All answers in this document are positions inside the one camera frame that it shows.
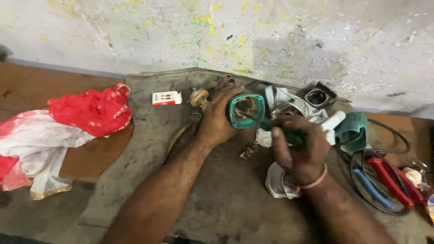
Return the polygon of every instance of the black power cord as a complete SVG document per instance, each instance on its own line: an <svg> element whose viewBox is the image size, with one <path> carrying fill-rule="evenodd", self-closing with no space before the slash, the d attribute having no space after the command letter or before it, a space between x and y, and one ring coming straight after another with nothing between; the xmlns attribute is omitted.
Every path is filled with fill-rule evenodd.
<svg viewBox="0 0 434 244"><path fill-rule="evenodd" d="M382 126L382 127L386 128L386 129L388 129L389 131L391 131L393 134L397 135L397 136L398 136L399 138L401 138L401 140L404 142L404 144L405 144L405 146L406 146L406 149L403 150L403 151L396 151L396 150L389 150L389 149L383 149L383 148L368 148L368 149L363 149L363 150L360 150L360 151L354 152L352 156L350 156L349 154L343 152L343 151L340 149L340 146L341 146L342 144L336 144L337 147L335 147L335 149L336 149L336 151L338 152L338 154L341 156L341 158L342 158L345 162L349 163L349 180L350 180L350 183L351 183L352 187L354 188L354 190L356 191L356 193L357 193L361 198L363 198L363 200L365 200L365 202L367 202L367 203L370 204L373 208L375 208L375 209L377 209L377 210L379 210L379 211L381 211L381 212L383 212L383 213L390 214L390 215L393 215L393 216L404 216L404 215L406 215L407 213L409 213L409 209L405 209L405 208L404 208L404 209L401 210L401 211L391 211L391 210L389 210L389 209L386 209L386 208L384 208L384 207L382 207L382 206L376 204L373 200L371 200L371 199L365 197L365 196L364 196L364 195L359 191L359 189L357 188L357 186L356 186L356 184L355 184L355 182L354 182L354 172L353 172L353 170L355 169L354 162L355 162L355 155L356 155L356 154L360 154L360 156L361 156L360 161L361 161L361 166L362 166L362 172L365 174L365 153L373 154L374 156L376 156L376 157L380 158L381 160L383 160L384 162L386 162L386 164L388 164L389 167L391 167L391 163L390 163L388 160L386 160L386 159L383 157L383 155L380 154L380 152L382 152L382 153L393 153L393 154L405 154L405 153L407 153L407 152L410 151L410 143L408 142L408 140L407 140L407 139L406 139L406 138L405 138L401 133L399 133L398 131L396 131L396 130L393 129L392 127L390 127L390 126L388 126L388 125L385 125L385 124L383 124L383 123L381 123L381 122L379 122L379 121L376 121L376 120L373 120L373 119L368 119L368 121L369 121L369 122L372 122L372 123L374 123L374 124L377 124L377 125L379 125L379 126ZM391 167L391 169L392 169L392 171L394 172L395 178L397 179L397 181L398 181L398 183L399 183L399 185L400 185L401 190L406 194L406 196L408 196L408 190L407 190L407 188L405 187L405 185L404 185L402 179L399 177L398 173L396 172L396 170L395 170L393 167Z"/></svg>

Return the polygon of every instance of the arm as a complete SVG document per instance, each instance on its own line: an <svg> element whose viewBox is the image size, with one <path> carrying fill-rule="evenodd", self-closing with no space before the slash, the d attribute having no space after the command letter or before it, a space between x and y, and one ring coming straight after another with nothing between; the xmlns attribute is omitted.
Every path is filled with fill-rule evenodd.
<svg viewBox="0 0 434 244"><path fill-rule="evenodd" d="M103 243L160 244L176 221L205 158L236 133L226 105L243 88L229 86L207 106L197 136L173 160L145 179L125 202Z"/></svg>
<svg viewBox="0 0 434 244"><path fill-rule="evenodd" d="M294 116L283 123L285 128L298 130L306 135L303 147L287 146L282 129L274 127L273 149L277 163L291 171L298 185L308 185L324 171L322 164L330 149L321 125L310 123L301 116ZM394 244L385 227L368 214L330 175L316 186L305 189L304 194L336 243Z"/></svg>

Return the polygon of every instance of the gear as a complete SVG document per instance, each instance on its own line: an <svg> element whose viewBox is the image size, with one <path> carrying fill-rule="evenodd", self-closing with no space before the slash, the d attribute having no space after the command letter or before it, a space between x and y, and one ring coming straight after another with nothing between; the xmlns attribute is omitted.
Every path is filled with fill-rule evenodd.
<svg viewBox="0 0 434 244"><path fill-rule="evenodd" d="M190 99L190 104L193 107L197 107L199 106L202 101L206 101L206 98L209 96L210 94L208 93L207 90L201 90L198 91L191 99Z"/></svg>

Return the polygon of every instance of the screwdriver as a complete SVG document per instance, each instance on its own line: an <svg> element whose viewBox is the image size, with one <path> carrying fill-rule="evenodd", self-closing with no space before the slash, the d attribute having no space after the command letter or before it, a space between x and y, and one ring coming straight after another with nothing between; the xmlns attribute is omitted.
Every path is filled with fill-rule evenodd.
<svg viewBox="0 0 434 244"><path fill-rule="evenodd" d="M271 128L273 128L273 122L269 119L264 117L262 121L259 121L253 116L250 116L244 112L240 112L242 115L248 117L249 119L257 122L260 124L260 127L264 129L265 131L271 131ZM287 143L293 145L293 146L302 146L304 145L304 136L299 131L290 131L288 129L282 128L283 134L285 135L285 140Z"/></svg>

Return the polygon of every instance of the forearm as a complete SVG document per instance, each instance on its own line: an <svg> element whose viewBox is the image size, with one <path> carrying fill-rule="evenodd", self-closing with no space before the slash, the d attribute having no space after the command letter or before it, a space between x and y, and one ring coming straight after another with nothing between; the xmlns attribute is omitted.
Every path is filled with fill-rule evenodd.
<svg viewBox="0 0 434 244"><path fill-rule="evenodd" d="M339 244L394 244L385 227L357 204L330 175L319 185L305 190L317 215Z"/></svg>
<svg viewBox="0 0 434 244"><path fill-rule="evenodd" d="M194 139L175 159L144 180L122 206L103 242L160 244L211 149Z"/></svg>

